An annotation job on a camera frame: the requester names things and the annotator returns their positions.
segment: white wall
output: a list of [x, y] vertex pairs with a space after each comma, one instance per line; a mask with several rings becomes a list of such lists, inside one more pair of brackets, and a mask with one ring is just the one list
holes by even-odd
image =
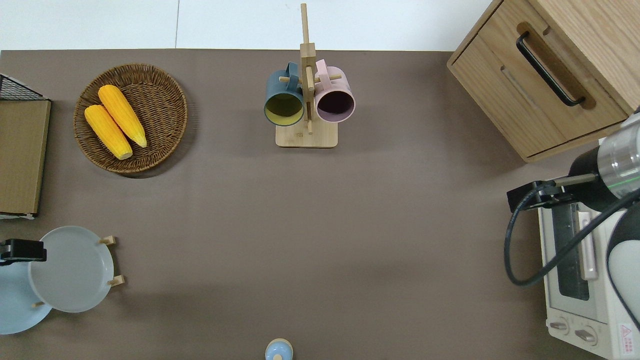
[[[307, 0], [317, 49], [452, 51], [491, 0]], [[0, 49], [297, 49], [291, 0], [0, 0]]]

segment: wooden cabinet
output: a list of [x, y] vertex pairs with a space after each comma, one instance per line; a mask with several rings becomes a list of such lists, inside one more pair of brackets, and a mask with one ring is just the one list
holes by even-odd
[[494, 0], [447, 66], [536, 161], [611, 134], [640, 106], [639, 13], [640, 0]]

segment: brown table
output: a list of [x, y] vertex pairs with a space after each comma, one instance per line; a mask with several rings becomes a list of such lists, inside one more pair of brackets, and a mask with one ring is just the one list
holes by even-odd
[[[53, 100], [41, 215], [113, 234], [127, 284], [0, 337], [6, 359], [263, 359], [273, 338], [312, 359], [596, 359], [547, 334], [540, 285], [509, 283], [505, 191], [561, 176], [581, 151], [525, 165], [445, 67], [450, 53], [318, 51], [356, 112], [334, 149], [281, 149], [268, 75], [297, 51], [3, 51], [0, 71]], [[74, 140], [78, 95], [102, 71], [154, 64], [189, 100], [177, 152], [128, 178]], [[541, 265], [537, 216], [516, 230]]]

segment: warning label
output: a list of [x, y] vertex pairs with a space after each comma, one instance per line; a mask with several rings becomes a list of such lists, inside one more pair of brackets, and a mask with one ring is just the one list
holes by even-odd
[[631, 329], [633, 327], [629, 323], [620, 324], [620, 345], [623, 355], [634, 354], [634, 335]]

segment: cutting board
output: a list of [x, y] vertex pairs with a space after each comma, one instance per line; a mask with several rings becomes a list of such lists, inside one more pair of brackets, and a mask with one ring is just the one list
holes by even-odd
[[37, 215], [51, 101], [0, 101], [0, 215]]

